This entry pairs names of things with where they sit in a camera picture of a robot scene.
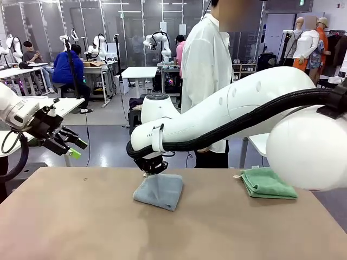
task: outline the folded blue cloth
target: folded blue cloth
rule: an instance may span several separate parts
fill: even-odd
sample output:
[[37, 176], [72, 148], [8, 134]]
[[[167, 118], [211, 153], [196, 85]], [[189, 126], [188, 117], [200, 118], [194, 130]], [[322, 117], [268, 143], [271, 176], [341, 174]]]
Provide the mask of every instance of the folded blue cloth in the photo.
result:
[[158, 174], [148, 176], [134, 192], [138, 202], [175, 211], [183, 188], [180, 175]]

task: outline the hand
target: hand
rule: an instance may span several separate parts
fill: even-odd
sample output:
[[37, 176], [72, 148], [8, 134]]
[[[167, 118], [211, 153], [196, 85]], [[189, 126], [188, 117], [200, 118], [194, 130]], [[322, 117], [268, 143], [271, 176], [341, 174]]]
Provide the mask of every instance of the hand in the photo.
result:
[[299, 64], [302, 65], [304, 63], [305, 58], [303, 56], [300, 57], [299, 59]]
[[210, 147], [204, 148], [204, 149], [200, 149], [197, 150], [198, 153], [207, 153], [210, 150]]

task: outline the orange clothing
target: orange clothing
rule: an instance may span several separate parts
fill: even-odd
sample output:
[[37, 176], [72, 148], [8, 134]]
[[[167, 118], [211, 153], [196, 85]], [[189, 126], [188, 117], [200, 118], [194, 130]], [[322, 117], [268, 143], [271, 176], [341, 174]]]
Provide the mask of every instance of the orange clothing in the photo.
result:
[[[319, 33], [319, 39], [322, 40], [324, 43], [324, 50], [327, 51], [327, 49], [329, 47], [327, 35], [325, 34], [323, 28], [321, 28], [321, 27], [317, 27], [316, 31]], [[326, 61], [326, 55], [322, 54], [322, 62], [323, 62], [322, 71], [323, 71], [323, 68], [325, 66], [325, 61]]]
[[300, 61], [300, 59], [299, 59], [299, 58], [296, 58], [296, 59], [294, 60], [293, 67], [295, 67], [295, 68], [297, 68], [297, 69], [300, 69], [300, 70], [302, 70], [302, 71], [305, 71], [305, 69], [306, 69], [306, 67], [307, 67], [307, 63], [309, 62], [309, 60], [306, 58], [306, 59], [304, 60], [304, 62], [303, 62], [301, 65], [299, 64], [299, 61]]

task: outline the blue jacket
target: blue jacket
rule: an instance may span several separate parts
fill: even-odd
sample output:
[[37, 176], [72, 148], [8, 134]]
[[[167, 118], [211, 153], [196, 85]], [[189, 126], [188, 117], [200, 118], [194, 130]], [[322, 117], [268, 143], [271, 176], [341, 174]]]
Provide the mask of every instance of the blue jacket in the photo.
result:
[[[74, 63], [74, 69], [76, 74], [77, 83], [83, 82], [83, 62], [78, 55], [71, 51], [72, 61]], [[72, 84], [72, 73], [70, 69], [69, 57], [67, 52], [59, 53], [54, 61], [53, 72], [54, 83]]]

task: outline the pink shirt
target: pink shirt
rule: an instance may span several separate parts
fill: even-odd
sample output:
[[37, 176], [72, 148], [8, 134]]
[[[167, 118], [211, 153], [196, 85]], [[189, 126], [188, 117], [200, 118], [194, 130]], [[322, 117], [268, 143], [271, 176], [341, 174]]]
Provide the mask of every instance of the pink shirt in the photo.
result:
[[[182, 63], [182, 55], [183, 55], [183, 48], [184, 48], [185, 41], [180, 42], [176, 48], [176, 59], [177, 59], [177, 64], [181, 66]], [[182, 67], [179, 70], [179, 75], [182, 78]]]

